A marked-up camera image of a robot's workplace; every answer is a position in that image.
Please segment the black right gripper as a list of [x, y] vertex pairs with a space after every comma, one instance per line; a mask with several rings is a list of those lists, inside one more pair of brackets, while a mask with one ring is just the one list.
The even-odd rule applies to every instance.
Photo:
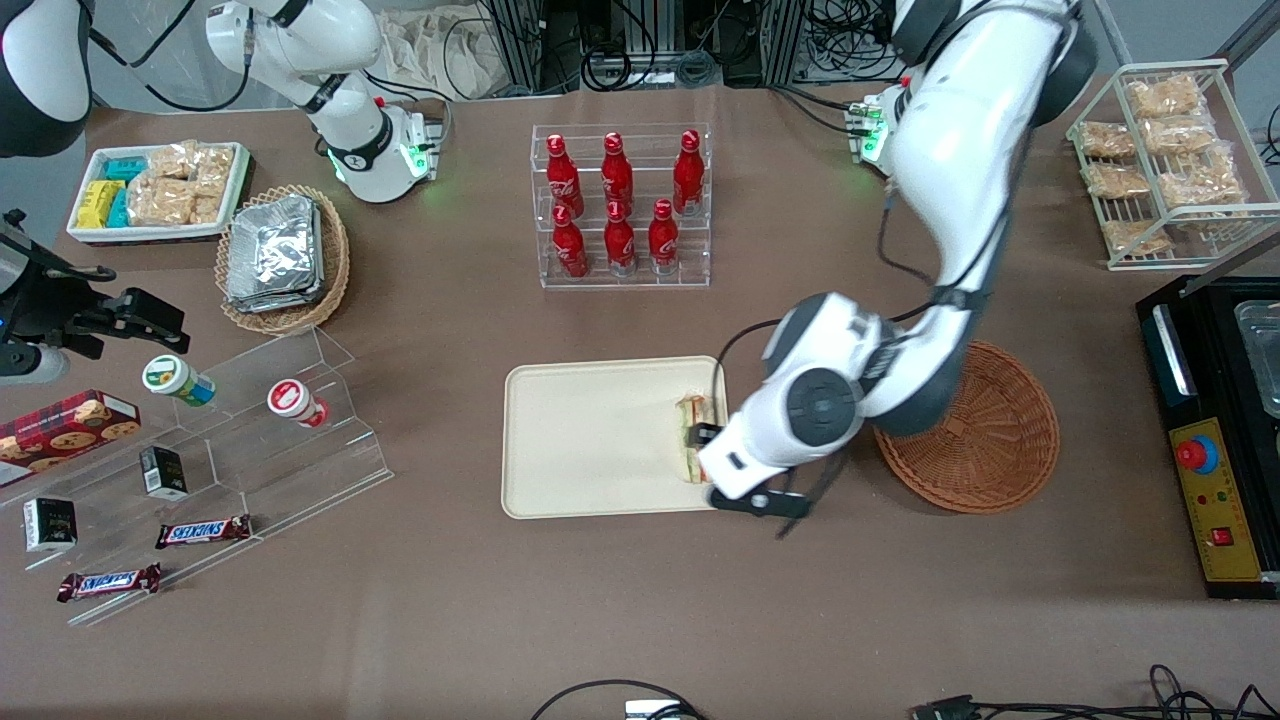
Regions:
[[150, 341], [173, 354], [189, 351], [180, 309], [141, 288], [108, 299], [91, 287], [111, 279], [109, 268], [73, 266], [38, 245], [4, 245], [3, 278], [12, 279], [3, 290], [4, 345], [44, 343], [100, 359], [104, 342], [76, 328], [76, 319], [101, 307], [123, 340]]

